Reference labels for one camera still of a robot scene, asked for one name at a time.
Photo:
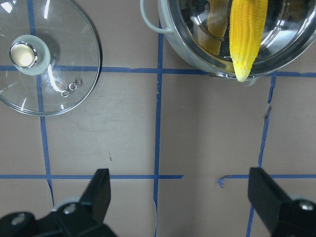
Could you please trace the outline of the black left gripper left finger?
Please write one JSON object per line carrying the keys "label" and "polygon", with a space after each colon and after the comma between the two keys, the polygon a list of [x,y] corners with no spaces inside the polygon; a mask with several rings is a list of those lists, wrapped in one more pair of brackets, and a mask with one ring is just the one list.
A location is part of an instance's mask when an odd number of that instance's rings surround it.
{"label": "black left gripper left finger", "polygon": [[97,169],[78,201],[71,201],[36,219],[27,211],[0,219],[2,237],[115,237],[104,219],[111,201],[110,174]]}

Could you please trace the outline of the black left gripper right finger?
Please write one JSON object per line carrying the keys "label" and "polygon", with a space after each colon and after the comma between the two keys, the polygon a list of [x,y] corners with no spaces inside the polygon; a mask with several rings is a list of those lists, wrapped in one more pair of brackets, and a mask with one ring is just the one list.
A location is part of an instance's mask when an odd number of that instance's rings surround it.
{"label": "black left gripper right finger", "polygon": [[289,196],[264,169],[250,168],[247,196],[270,236],[316,235],[316,203]]}

